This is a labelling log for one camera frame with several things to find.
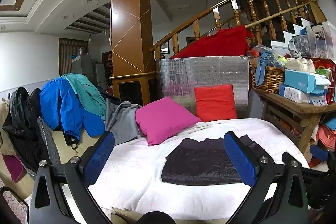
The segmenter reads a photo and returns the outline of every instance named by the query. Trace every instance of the purple fabric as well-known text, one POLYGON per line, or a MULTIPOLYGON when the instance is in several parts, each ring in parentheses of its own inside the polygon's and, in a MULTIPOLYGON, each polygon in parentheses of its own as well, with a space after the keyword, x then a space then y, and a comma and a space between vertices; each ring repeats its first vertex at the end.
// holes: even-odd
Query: purple fabric
POLYGON ((135 119, 141 131, 147 136, 149 146, 160 144, 182 129, 201 121, 169 97, 138 109, 135 119))
POLYGON ((18 182, 25 174, 25 169, 23 168, 23 165, 18 159, 17 155, 9 156, 3 154, 2 158, 10 173, 12 181, 15 183, 18 182))

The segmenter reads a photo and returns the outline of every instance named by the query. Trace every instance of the beige knit cloth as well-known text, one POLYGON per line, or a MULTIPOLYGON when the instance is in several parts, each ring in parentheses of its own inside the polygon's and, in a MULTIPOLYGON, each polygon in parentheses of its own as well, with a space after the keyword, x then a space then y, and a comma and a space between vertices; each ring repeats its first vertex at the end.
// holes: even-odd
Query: beige knit cloth
POLYGON ((8 138, 8 133, 2 129, 9 113, 9 101, 2 98, 0 101, 0 154, 15 155, 13 145, 8 138))

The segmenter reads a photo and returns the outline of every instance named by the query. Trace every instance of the blue gripper pad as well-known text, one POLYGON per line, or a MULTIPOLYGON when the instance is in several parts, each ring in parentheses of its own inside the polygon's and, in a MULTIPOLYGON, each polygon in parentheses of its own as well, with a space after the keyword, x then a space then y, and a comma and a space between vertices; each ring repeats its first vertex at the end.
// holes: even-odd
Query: blue gripper pad
POLYGON ((259 165, 256 160, 249 160, 247 147, 245 147, 238 137, 231 131, 224 135, 224 149, 231 162, 236 168, 244 184, 253 187, 259 172, 259 165))
POLYGON ((103 139, 103 141, 100 144, 98 143, 97 145, 99 146, 91 146, 93 149, 95 149, 95 152, 83 168, 83 184, 86 187, 89 187, 89 185, 93 185, 96 183, 100 172, 107 162, 107 159, 111 155, 111 152, 114 148, 113 133, 109 132, 103 139))
POLYGON ((328 151, 323 150, 316 145, 312 145, 309 148, 309 151, 315 158, 318 158, 320 161, 326 161, 329 157, 328 151))

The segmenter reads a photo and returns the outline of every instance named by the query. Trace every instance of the red cushion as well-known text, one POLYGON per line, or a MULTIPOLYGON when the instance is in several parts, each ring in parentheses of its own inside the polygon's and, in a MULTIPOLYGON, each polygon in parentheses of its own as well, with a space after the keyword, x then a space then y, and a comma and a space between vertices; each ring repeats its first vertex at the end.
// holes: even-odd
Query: red cushion
POLYGON ((196 115, 202 122, 237 119, 232 85, 195 88, 196 115))
POLYGON ((171 58, 246 55, 249 51, 246 37, 250 36, 251 33, 244 26, 220 30, 214 35, 202 37, 191 43, 171 58))

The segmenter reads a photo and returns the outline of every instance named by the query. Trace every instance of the pink pillow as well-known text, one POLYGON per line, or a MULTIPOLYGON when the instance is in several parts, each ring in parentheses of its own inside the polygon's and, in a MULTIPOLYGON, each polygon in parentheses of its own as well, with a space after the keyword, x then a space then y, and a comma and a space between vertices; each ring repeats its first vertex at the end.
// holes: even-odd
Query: pink pillow
POLYGON ((141 131, 147 136, 148 145, 162 143, 167 138, 201 121, 183 106, 165 97, 135 112, 141 131))

